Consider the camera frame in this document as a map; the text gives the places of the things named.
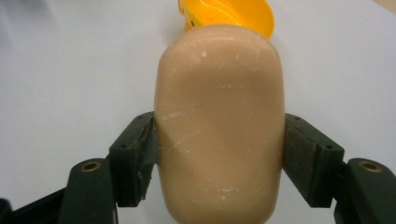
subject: white table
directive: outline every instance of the white table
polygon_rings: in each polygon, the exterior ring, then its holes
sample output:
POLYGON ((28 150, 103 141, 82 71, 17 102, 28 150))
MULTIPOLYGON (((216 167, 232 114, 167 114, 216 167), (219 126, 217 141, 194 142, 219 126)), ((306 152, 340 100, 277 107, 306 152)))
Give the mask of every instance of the white table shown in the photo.
MULTIPOLYGON (((287 112, 396 171, 396 16, 372 1, 268 1, 287 112)), ((14 209, 65 186, 153 109, 157 64, 183 32, 177 0, 0 1, 0 197, 14 209)), ((120 223, 175 223, 157 171, 120 223)), ((268 223, 333 223, 285 174, 268 223)))

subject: screw hole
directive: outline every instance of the screw hole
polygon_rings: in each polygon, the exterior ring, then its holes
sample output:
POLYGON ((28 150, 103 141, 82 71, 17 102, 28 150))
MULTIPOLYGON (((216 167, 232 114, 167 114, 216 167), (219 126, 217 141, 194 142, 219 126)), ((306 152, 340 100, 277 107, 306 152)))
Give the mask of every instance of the screw hole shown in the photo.
POLYGON ((380 173, 382 172, 381 167, 369 162, 369 161, 361 161, 359 162, 359 165, 366 169, 367 171, 373 172, 373 173, 380 173))
POLYGON ((98 161, 90 161, 81 166, 82 172, 92 172, 99 169, 101 163, 98 161))

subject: yellow object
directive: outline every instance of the yellow object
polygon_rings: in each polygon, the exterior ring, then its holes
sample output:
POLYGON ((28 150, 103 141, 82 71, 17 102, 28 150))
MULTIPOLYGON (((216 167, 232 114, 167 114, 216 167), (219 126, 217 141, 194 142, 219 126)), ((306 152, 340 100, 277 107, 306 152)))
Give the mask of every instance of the yellow object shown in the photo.
POLYGON ((186 19, 186 30, 210 24, 234 24, 270 38, 275 27, 273 12, 265 0, 177 0, 186 19))

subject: soap bar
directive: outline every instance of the soap bar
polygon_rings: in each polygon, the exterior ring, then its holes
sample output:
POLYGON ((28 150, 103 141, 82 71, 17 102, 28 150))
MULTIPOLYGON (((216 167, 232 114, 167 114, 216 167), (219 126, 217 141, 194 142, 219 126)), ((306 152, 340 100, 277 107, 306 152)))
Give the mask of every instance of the soap bar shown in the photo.
POLYGON ((168 47, 154 116, 163 197, 178 223, 263 223, 272 215, 284 110, 281 63, 262 35, 209 25, 168 47))

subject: white surface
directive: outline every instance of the white surface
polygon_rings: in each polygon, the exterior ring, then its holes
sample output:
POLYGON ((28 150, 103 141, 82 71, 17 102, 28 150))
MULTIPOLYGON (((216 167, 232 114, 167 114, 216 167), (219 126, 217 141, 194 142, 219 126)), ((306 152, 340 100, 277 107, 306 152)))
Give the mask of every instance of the white surface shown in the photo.
MULTIPOLYGON (((396 17, 372 1, 270 1, 287 112, 396 171, 396 17)), ((0 0, 0 197, 19 208, 63 188, 153 109, 157 64, 183 32, 177 0, 0 0)), ((120 223, 175 223, 157 172, 120 223)), ((268 223, 333 223, 283 175, 268 223)))

